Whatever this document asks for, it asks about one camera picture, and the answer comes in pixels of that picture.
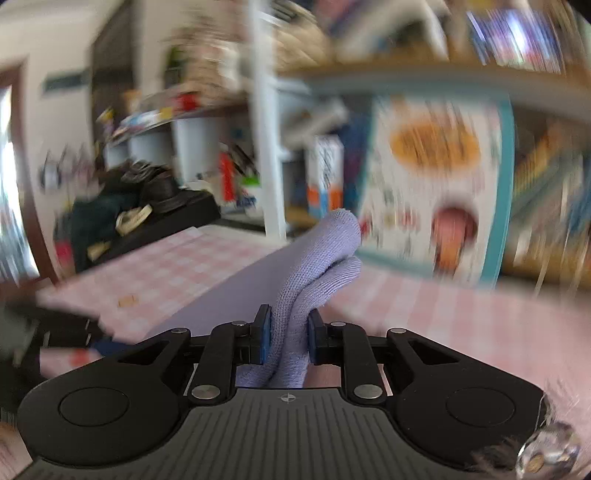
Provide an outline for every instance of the wall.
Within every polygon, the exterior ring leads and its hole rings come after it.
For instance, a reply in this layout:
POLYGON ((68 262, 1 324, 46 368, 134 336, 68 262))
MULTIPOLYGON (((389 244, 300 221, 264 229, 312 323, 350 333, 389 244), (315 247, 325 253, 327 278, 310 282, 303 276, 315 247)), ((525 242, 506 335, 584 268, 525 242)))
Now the wall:
POLYGON ((87 49, 96 23, 94 10, 87 7, 52 8, 27 15, 0 10, 0 69, 25 61, 25 160, 32 176, 37 216, 54 265, 53 225, 56 213, 66 205, 67 192, 40 192, 37 172, 48 149, 59 158, 65 144, 78 149, 85 143, 90 148, 90 102, 87 87, 43 95, 41 86, 49 73, 88 66, 87 49))
POLYGON ((196 0, 137 0, 139 29, 139 89, 143 95, 164 88, 163 73, 170 47, 165 39, 186 22, 186 12, 196 0))

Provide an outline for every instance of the doorway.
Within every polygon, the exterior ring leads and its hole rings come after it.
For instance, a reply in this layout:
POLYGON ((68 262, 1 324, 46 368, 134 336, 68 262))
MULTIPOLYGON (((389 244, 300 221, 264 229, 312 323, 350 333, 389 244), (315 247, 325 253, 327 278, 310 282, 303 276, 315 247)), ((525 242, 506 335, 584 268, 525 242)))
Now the doorway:
POLYGON ((35 211, 22 137, 22 66, 0 69, 0 299, 57 280, 35 211))

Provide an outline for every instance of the red object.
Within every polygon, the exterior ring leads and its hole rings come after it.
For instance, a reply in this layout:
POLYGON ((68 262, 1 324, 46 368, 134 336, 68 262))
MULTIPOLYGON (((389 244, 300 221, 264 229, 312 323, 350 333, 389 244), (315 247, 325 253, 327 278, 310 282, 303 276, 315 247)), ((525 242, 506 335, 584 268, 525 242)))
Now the red object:
POLYGON ((234 202, 236 192, 234 192, 234 164, 230 159, 228 152, 220 153, 220 171, 222 172, 223 201, 234 202))
POLYGON ((56 247, 57 259, 62 267, 74 263, 74 252, 68 240, 56 240, 54 245, 56 247))
POLYGON ((177 97, 177 109, 183 112, 190 112, 199 106, 196 93, 181 93, 177 97))

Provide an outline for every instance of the circular pad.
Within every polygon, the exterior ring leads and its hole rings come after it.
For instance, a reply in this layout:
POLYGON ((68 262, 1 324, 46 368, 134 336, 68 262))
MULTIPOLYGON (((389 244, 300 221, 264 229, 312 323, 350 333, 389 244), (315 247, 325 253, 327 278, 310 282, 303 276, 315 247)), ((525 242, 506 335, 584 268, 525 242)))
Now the circular pad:
POLYGON ((72 392, 61 401, 60 413, 80 427, 99 427, 118 419, 129 408, 129 399, 113 388, 93 387, 72 392))
POLYGON ((458 390, 447 398, 446 406, 452 417, 471 427, 494 427, 515 413, 511 399, 491 388, 458 390))

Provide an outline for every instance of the white shelf post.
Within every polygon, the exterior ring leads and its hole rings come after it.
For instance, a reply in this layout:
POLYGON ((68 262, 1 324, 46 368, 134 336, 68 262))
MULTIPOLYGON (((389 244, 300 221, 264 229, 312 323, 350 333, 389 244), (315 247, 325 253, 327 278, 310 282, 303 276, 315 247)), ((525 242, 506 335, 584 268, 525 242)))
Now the white shelf post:
POLYGON ((267 0, 248 2, 253 76, 250 112, 254 126, 254 147, 261 172, 265 230, 268 237, 283 240, 286 228, 282 167, 279 159, 280 126, 275 88, 275 52, 272 25, 264 19, 267 8, 267 0))

